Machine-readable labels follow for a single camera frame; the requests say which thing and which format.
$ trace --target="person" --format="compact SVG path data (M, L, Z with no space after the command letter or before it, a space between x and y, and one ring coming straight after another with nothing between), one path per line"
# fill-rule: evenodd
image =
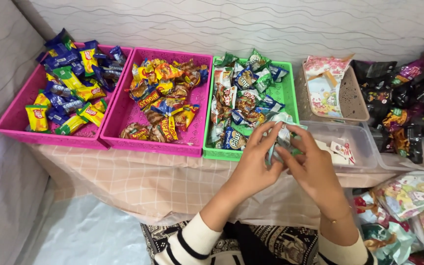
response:
M306 191L321 212L318 232L318 259L321 265L372 265L377 259L364 246L351 214L351 207L333 170L331 156L318 148L310 132L286 125L300 136L291 144L303 154L293 157L286 149L275 151L284 163L265 158L281 129L282 122L264 123L251 134L235 171L207 205L176 234L166 249L155 255L158 265L246 264L239 251L210 256L233 210L256 193L274 184L287 170Z

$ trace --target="white wavy wall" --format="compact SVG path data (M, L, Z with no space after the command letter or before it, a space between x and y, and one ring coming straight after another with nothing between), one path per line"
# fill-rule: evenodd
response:
M35 69L43 39L0 0L0 117ZM48 174L24 144L0 134L0 265L12 265L35 219Z
M274 60L406 62L424 50L424 0L14 0L44 38Z

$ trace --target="black stripe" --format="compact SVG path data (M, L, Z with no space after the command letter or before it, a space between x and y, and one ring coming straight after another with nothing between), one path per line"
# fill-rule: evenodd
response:
M173 256L173 252L171 251L171 246L169 244L166 246L166 253L168 253L168 256L174 265L181 265L181 263L179 263L178 260Z
M374 256L372 256L371 252L366 249L368 251L368 260L364 263L364 265L373 265L374 264ZM322 260L324 262L326 262L328 265L338 265L335 262L329 260L327 257L323 256L322 253L318 253L320 255L320 257L322 258Z
M235 260L236 265L240 265L239 257L237 255L233 255L233 259Z
M209 257L209 255L204 255L204 254L200 254L197 253L195 250L193 250L188 244L187 242L184 240L184 237L182 236L182 229L178 231L178 241L180 242L181 246L183 247L183 249L192 257L196 258L196 259L200 259L200 260L205 260Z

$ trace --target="table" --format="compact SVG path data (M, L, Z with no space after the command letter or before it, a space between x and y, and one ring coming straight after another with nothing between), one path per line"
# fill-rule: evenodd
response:
M127 150L29 144L36 159L59 186L56 199L92 193L143 223L172 225L190 219L220 189L237 162ZM372 187L395 172L339 173L343 187ZM292 176L240 205L232 220L253 225L316 229L319 210Z

